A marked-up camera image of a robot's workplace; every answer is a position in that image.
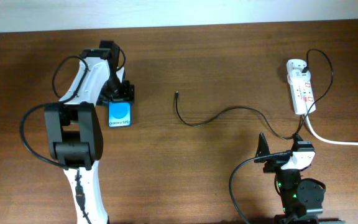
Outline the blue screen Galaxy smartphone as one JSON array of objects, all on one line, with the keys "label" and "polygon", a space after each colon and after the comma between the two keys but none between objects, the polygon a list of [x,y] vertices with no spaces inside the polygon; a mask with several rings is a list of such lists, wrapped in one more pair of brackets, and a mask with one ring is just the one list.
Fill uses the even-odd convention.
[{"label": "blue screen Galaxy smartphone", "polygon": [[120,128],[131,125],[131,104],[128,102],[113,103],[108,106],[108,125],[110,128]]}]

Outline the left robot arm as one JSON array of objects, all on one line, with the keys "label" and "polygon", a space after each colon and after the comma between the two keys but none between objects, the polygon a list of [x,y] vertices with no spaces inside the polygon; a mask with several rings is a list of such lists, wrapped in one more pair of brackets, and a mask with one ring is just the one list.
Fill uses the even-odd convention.
[{"label": "left robot arm", "polygon": [[112,40],[82,51],[70,88],[44,110],[49,153],[70,183],[78,223],[109,223],[99,185],[104,143],[96,106],[108,107],[110,128],[132,124],[135,88],[125,79],[123,57]]}]

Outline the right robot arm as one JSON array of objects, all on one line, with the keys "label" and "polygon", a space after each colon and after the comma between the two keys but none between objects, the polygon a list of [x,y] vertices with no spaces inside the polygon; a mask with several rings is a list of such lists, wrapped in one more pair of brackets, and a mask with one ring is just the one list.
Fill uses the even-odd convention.
[{"label": "right robot arm", "polygon": [[318,223],[323,212],[326,191],[324,183],[302,178],[301,171],[310,167],[316,152],[311,142],[296,134],[290,150],[272,154],[263,133],[259,134],[256,162],[263,163],[263,172],[274,173],[274,185],[283,207],[282,215],[275,215],[274,223]]}]

